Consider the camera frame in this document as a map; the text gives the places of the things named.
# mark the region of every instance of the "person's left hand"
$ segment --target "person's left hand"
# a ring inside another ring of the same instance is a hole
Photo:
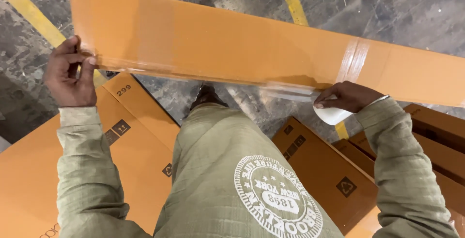
[[[95,106],[97,95],[93,85],[96,59],[76,53],[76,36],[64,41],[50,54],[44,83],[60,107]],[[79,78],[76,78],[78,66]]]

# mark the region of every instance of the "printed number 299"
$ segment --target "printed number 299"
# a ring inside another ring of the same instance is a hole
[[[123,95],[123,93],[125,93],[126,91],[128,91],[129,89],[131,89],[131,86],[128,84],[127,86],[125,86],[125,88],[121,88],[121,91],[118,91],[117,94],[118,96],[121,96]]]

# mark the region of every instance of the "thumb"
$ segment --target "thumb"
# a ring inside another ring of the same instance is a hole
[[[323,100],[315,104],[315,107],[317,109],[331,108],[331,107],[343,109],[343,106],[344,106],[344,101],[342,99]]]
[[[93,86],[93,71],[95,70],[95,57],[87,57],[81,64],[79,83],[91,84]]]

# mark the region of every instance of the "printed icon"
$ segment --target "printed icon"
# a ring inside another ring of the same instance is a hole
[[[130,128],[131,128],[131,126],[129,126],[129,124],[127,124],[123,119],[121,119],[119,122],[117,122],[117,123],[112,127],[112,129],[113,129],[117,134],[119,134],[119,136],[123,136],[123,134],[125,134]]]
[[[172,169],[172,165],[171,165],[171,164],[168,164],[168,165],[166,165],[165,169],[163,169],[162,172],[163,172],[166,176],[171,177],[171,174],[172,174],[171,169]]]
[[[286,150],[286,152],[289,154],[289,157],[293,156],[298,148],[299,147],[297,147],[294,143],[292,143],[291,146],[289,146],[289,148]]]
[[[357,186],[351,180],[349,180],[349,178],[344,177],[338,183],[338,185],[336,185],[336,188],[338,188],[341,191],[341,193],[347,198],[349,197],[349,195],[353,193],[353,191],[355,191],[355,189],[357,189]]]
[[[286,129],[284,129],[284,133],[286,135],[289,135],[292,132],[292,130],[294,130],[294,128],[291,125],[288,125]]]
[[[287,152],[284,152],[283,156],[284,158],[286,158],[286,160],[289,160],[289,158],[291,157]]]
[[[302,136],[302,135],[299,135],[299,137],[297,137],[297,139],[294,141],[295,145],[297,147],[300,147],[303,143],[305,143],[305,137]]]
[[[115,134],[115,132],[113,132],[113,130],[111,130],[111,129],[109,129],[105,133],[105,137],[107,138],[109,145],[112,145],[116,140],[119,139],[119,136],[117,134]]]

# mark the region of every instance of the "bracelet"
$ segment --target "bracelet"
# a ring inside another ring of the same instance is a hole
[[[386,98],[390,97],[389,95],[385,95],[383,97],[380,97],[380,98],[377,98],[376,100],[374,100],[371,104],[374,104],[374,103],[377,103],[377,102],[380,102]]]

